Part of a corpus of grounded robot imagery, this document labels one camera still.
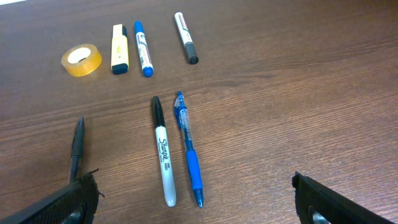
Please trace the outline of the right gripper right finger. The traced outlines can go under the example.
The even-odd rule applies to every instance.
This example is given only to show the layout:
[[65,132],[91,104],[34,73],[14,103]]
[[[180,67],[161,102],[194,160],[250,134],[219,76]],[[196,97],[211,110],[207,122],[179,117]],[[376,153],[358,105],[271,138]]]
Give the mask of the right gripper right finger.
[[292,177],[292,186],[301,223],[393,224],[299,172]]

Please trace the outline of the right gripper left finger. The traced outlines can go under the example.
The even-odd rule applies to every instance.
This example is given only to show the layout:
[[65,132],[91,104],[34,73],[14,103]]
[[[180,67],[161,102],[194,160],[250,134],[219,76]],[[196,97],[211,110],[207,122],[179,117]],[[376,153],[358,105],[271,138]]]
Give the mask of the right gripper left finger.
[[48,197],[1,220],[1,223],[82,223],[92,224],[99,197],[94,173],[87,172]]

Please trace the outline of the yellow tape roll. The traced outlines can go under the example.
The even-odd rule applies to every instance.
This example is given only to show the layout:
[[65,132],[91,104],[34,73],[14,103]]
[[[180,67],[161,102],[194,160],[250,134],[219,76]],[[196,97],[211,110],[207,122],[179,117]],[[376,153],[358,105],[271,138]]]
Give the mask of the yellow tape roll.
[[64,69],[74,77],[94,72],[102,63],[102,56],[93,44],[81,44],[68,50],[61,59]]

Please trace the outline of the yellow highlighter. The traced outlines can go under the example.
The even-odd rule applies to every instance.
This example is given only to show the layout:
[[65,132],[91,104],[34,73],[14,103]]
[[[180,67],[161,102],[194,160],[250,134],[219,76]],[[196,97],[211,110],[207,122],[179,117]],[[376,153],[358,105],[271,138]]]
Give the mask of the yellow highlighter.
[[122,24],[113,25],[111,41],[111,70],[114,75],[126,73],[129,69],[127,29]]

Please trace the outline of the blue whiteboard marker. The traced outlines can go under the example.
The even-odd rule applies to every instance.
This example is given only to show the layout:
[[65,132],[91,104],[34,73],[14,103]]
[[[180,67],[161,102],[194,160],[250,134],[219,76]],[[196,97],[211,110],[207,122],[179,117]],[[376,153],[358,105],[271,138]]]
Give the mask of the blue whiteboard marker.
[[154,68],[153,68],[152,60],[150,58],[149,48],[147,45],[144,28],[140,21],[136,21],[134,23],[134,31],[135,31],[135,36],[136,36],[139,59],[141,62],[142,73],[145,77],[151,77],[154,74]]

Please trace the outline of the black whiteboard marker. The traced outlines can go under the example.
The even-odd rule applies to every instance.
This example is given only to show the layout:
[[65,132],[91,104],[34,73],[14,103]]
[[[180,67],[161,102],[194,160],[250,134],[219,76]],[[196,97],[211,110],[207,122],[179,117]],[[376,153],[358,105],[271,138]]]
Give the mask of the black whiteboard marker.
[[195,50],[195,46],[193,43],[193,39],[190,35],[190,31],[187,27],[183,14],[180,11],[177,11],[174,15],[175,23],[177,25],[178,31],[180,33],[180,37],[182,40],[182,44],[187,53],[188,62],[191,65],[197,64],[199,61],[197,52]]

